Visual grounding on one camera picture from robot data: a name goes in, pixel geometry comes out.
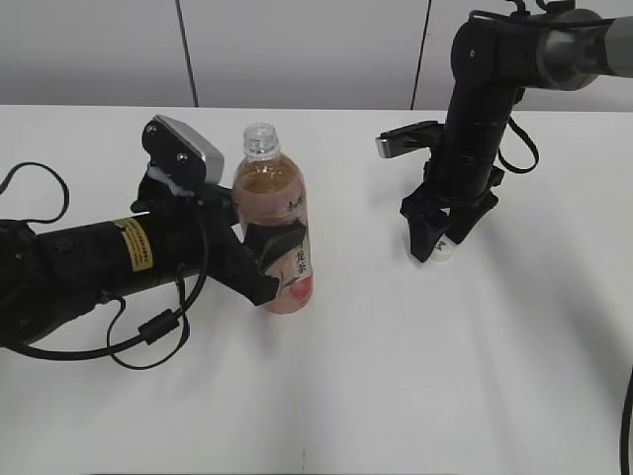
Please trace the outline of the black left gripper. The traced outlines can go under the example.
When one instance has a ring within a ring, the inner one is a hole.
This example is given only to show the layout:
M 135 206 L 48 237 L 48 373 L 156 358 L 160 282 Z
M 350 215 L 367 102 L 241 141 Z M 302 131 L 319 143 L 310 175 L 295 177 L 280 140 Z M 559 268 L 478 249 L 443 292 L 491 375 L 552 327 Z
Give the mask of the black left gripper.
M 187 306 L 196 302 L 209 278 L 255 306 L 272 301 L 279 280 L 265 273 L 287 254 L 290 270 L 285 276 L 309 273 L 304 249 L 308 227 L 300 220 L 275 226 L 250 223 L 243 244 L 232 229 L 239 218 L 231 193 L 230 188 L 205 183 L 193 196 L 174 196 L 145 174 L 138 185 L 131 210 L 148 237 L 158 282 L 197 277 Z

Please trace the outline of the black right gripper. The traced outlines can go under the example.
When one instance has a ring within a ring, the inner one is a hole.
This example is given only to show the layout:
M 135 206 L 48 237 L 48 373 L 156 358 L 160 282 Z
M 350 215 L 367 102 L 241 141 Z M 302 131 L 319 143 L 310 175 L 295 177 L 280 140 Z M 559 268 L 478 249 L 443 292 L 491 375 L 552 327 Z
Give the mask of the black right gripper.
M 438 161 L 437 157 L 431 157 L 424 164 L 422 183 L 403 198 L 400 209 L 408 223 L 410 254 L 419 262 L 430 257 L 446 232 L 451 241 L 461 243 L 478 221 L 497 205 L 498 197 L 493 189 L 504 178 L 504 172 L 493 165 L 481 193 L 459 197 L 446 191 L 437 177 Z

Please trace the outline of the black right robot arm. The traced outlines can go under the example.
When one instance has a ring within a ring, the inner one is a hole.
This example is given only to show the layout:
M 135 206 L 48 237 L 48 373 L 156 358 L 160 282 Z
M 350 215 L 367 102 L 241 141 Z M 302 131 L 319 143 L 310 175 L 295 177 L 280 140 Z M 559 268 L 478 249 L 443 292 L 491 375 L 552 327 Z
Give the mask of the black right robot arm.
M 632 19 L 602 19 L 572 1 L 542 4 L 532 15 L 519 2 L 509 16 L 473 11 L 451 49 L 454 88 L 444 123 L 424 121 L 380 135 L 395 157 L 427 148 L 422 183 L 403 198 L 411 254 L 424 262 L 441 238 L 461 243 L 498 202 L 493 188 L 512 167 L 499 146 L 525 90 L 580 90 L 600 75 L 632 74 Z

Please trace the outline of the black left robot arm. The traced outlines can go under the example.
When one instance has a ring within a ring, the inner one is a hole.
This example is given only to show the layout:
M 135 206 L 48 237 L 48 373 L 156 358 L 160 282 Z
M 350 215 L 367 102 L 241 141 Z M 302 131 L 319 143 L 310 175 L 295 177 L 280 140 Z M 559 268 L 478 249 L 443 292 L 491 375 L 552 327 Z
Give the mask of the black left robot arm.
M 1 344 L 19 354 L 53 361 L 114 355 L 142 342 L 152 344 L 176 328 L 214 279 L 259 306 L 281 287 L 268 275 L 272 264 L 300 246 L 308 228 L 294 218 L 285 225 L 257 225 L 243 239 L 229 189 L 206 184 L 176 196 L 144 176 L 133 215 L 36 234 L 28 220 L 1 223 Z M 120 343 L 94 350 L 53 351 L 36 342 L 110 301 L 189 276 L 197 278 L 176 310 L 167 310 Z

